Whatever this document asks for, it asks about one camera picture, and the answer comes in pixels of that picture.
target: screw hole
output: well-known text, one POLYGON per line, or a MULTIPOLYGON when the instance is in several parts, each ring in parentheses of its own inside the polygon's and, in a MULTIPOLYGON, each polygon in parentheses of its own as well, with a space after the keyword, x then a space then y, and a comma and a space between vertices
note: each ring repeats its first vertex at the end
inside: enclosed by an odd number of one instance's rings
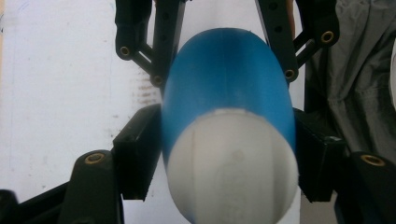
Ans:
POLYGON ((129 49, 128 49, 127 47, 121 47, 121 48, 120 48, 120 53, 121 53, 123 56, 128 56, 131 52, 129 51, 129 49))
POLYGON ((385 162, 378 157, 370 155, 362 155, 361 159, 374 166, 385 166, 385 162))
POLYGON ((87 164, 95 164, 100 162, 105 157, 103 153, 93 153, 85 158, 85 163, 87 164))
POLYGON ((328 44, 328 43, 332 42, 333 39, 334 39, 334 33, 331 31, 327 31, 327 32, 323 33, 323 35, 320 37, 320 41, 323 44, 328 44))
POLYGON ((281 33, 282 30, 283 30, 283 28, 282 28, 282 26, 277 26, 274 30, 275 30, 275 32, 277 32, 277 33, 281 33))
POLYGON ((277 9, 277 3, 275 3, 275 2, 270 3, 269 8, 271 10, 276 10, 277 9))
POLYGON ((169 20, 169 14, 168 13, 163 13, 163 19, 165 20, 165 21, 167 21, 167 20, 169 20))

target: blue plastic shell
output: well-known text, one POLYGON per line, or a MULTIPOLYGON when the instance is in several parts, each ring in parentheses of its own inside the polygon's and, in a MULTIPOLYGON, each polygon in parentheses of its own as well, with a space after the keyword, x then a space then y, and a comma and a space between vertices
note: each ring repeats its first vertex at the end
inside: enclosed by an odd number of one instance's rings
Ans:
POLYGON ((219 108, 243 108, 266 118, 294 150, 294 116, 286 79, 274 53, 249 31, 205 31, 180 50, 163 99, 165 162, 183 130, 219 108))

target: blue and white object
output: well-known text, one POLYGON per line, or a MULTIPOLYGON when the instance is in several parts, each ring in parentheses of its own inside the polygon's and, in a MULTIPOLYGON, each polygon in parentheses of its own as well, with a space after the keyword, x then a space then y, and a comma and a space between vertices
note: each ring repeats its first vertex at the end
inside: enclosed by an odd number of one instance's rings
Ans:
POLYGON ((214 29, 177 55, 163 99, 169 189, 191 223, 276 223, 297 190, 294 118, 276 57, 214 29))

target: white plastic cap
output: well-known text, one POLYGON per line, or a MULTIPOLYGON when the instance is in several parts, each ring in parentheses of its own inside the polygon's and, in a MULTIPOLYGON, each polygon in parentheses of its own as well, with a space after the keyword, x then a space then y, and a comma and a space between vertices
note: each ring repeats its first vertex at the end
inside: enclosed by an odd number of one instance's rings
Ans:
POLYGON ((294 154, 265 119, 241 109, 198 118, 177 139, 167 175, 192 223, 277 223, 298 184, 294 154))

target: white wall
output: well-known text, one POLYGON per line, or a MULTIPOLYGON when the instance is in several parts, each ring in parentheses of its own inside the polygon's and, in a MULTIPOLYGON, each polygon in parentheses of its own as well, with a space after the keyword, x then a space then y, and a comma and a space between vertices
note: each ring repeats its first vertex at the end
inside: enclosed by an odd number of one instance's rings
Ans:
MULTIPOLYGON (((148 75, 115 54, 114 14, 110 0, 6 1, 0 189, 13 189, 20 202, 66 182, 76 158, 111 149, 138 108, 160 102, 148 75)), ((262 37, 253 0, 200 0, 187 4, 180 43, 220 26, 262 37)), ((291 87, 298 107, 301 80, 291 87)), ((299 223, 299 206, 297 195, 282 223, 299 223)), ((162 160, 147 200, 125 203, 125 216, 127 223, 186 223, 170 198, 162 160)))

